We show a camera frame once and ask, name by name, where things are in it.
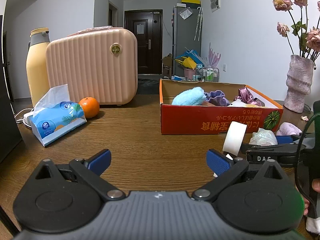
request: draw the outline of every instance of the orange fruit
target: orange fruit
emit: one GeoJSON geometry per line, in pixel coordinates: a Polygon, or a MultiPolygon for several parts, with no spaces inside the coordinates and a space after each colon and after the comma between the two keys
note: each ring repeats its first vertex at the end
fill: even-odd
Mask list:
{"type": "Polygon", "coordinates": [[[82,106],[84,116],[86,118],[95,117],[100,110],[100,105],[95,98],[87,97],[80,100],[79,105],[82,106]]]}

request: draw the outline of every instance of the door handle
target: door handle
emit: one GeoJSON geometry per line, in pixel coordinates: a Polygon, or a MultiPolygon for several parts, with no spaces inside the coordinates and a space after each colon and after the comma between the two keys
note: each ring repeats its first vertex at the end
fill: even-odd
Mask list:
{"type": "Polygon", "coordinates": [[[147,42],[147,44],[149,44],[149,49],[151,49],[151,40],[149,40],[149,42],[147,42]]]}

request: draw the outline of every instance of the wooden table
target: wooden table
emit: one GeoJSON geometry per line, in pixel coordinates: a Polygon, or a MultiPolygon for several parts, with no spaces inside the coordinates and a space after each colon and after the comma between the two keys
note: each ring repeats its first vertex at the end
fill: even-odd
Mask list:
{"type": "MultiPolygon", "coordinates": [[[[25,181],[45,158],[56,164],[89,158],[104,148],[112,152],[111,166],[102,177],[124,190],[186,190],[212,179],[206,164],[209,148],[222,151],[226,134],[161,135],[158,95],[136,95],[127,105],[106,106],[97,118],[43,147],[32,131],[20,124],[23,141],[0,164],[0,205],[16,223],[12,204],[25,181]]],[[[282,122],[303,129],[301,114],[285,110],[282,122]]],[[[252,134],[246,134],[249,142],[252,134]]],[[[304,223],[299,232],[312,239],[304,223]]],[[[0,239],[11,236],[0,223],[0,239]]]]}

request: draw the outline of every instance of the pink satin scrunchie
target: pink satin scrunchie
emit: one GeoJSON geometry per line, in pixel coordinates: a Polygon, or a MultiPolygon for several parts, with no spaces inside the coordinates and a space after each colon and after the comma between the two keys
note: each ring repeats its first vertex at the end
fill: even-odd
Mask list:
{"type": "Polygon", "coordinates": [[[259,101],[254,100],[253,95],[247,88],[239,89],[239,95],[235,97],[235,101],[237,99],[240,99],[242,102],[246,104],[261,106],[261,103],[259,101]]]}

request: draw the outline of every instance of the tape roll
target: tape roll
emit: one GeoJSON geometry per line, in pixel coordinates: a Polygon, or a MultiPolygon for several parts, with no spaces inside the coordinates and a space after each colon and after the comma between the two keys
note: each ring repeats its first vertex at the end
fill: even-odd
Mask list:
{"type": "Polygon", "coordinates": [[[226,139],[223,144],[223,151],[238,156],[247,125],[239,122],[231,122],[226,139]]]}

